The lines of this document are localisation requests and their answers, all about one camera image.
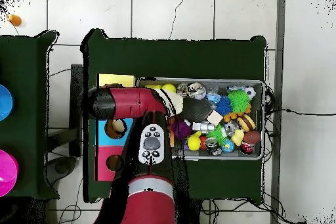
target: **yellow ball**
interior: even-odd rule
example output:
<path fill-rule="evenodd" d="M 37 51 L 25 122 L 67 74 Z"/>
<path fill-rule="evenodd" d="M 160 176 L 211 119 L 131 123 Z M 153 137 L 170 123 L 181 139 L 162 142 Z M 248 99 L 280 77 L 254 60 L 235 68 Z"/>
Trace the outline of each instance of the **yellow ball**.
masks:
<path fill-rule="evenodd" d="M 165 84 L 162 86 L 162 89 L 168 90 L 170 92 L 176 93 L 176 88 L 173 84 Z"/>
<path fill-rule="evenodd" d="M 201 139 L 194 135 L 190 136 L 188 138 L 188 147 L 189 150 L 199 150 L 201 147 Z"/>

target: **hole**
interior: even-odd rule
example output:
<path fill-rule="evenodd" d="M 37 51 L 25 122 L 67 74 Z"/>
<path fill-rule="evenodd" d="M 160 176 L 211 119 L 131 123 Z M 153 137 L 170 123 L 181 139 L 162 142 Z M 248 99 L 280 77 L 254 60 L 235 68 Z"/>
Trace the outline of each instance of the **hole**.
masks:
<path fill-rule="evenodd" d="M 106 166 L 109 170 L 117 172 L 123 168 L 123 159 L 117 154 L 113 154 L 106 160 Z"/>
<path fill-rule="evenodd" d="M 127 126 L 123 119 L 107 120 L 104 129 L 106 135 L 109 136 L 109 138 L 120 139 L 125 135 Z"/>

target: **red can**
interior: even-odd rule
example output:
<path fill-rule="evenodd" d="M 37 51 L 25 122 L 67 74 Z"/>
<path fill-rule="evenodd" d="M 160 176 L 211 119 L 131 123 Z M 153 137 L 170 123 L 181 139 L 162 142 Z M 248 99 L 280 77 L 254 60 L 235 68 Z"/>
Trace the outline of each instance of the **red can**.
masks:
<path fill-rule="evenodd" d="M 240 151 L 243 154 L 246 154 L 246 155 L 252 154 L 254 148 L 255 148 L 254 144 L 249 144 L 249 143 L 246 143 L 246 142 L 241 142 Z"/>

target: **dark green table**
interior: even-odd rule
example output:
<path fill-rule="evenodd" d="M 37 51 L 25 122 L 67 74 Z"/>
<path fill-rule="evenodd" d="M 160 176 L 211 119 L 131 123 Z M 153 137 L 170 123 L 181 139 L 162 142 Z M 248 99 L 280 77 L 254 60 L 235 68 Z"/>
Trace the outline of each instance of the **dark green table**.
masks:
<path fill-rule="evenodd" d="M 47 153 L 47 56 L 58 33 L 37 37 L 0 36 L 0 83 L 14 97 L 14 109 L 0 122 L 0 149 L 18 161 L 15 187 L 7 196 L 57 198 L 45 180 Z"/>
<path fill-rule="evenodd" d="M 263 80 L 265 46 L 266 41 L 260 36 L 250 41 L 150 41 L 108 39 L 102 30 L 92 29 L 81 45 L 84 85 L 94 87 L 97 74 Z M 83 183 L 84 198 L 92 202 L 108 197 L 110 183 L 94 180 L 94 120 L 89 120 L 87 138 L 89 150 L 83 169 L 89 179 Z M 187 167 L 191 198 L 250 197 L 261 202 L 261 159 L 187 161 Z"/>

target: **soda can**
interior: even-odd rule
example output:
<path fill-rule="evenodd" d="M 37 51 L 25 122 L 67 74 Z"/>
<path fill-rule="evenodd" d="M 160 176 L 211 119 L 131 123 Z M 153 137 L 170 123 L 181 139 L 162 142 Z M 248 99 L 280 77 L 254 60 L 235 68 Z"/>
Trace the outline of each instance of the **soda can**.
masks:
<path fill-rule="evenodd" d="M 210 153 L 213 156 L 218 156 L 219 154 L 222 153 L 222 149 L 219 148 L 218 146 L 218 141 L 216 138 L 208 138 L 207 140 L 205 140 L 204 142 L 205 147 L 207 149 L 207 152 Z"/>
<path fill-rule="evenodd" d="M 246 154 L 246 155 L 249 156 L 250 154 L 252 154 L 254 148 L 255 148 L 254 144 L 249 144 L 249 143 L 246 143 L 246 142 L 241 142 L 240 151 L 243 154 Z"/>

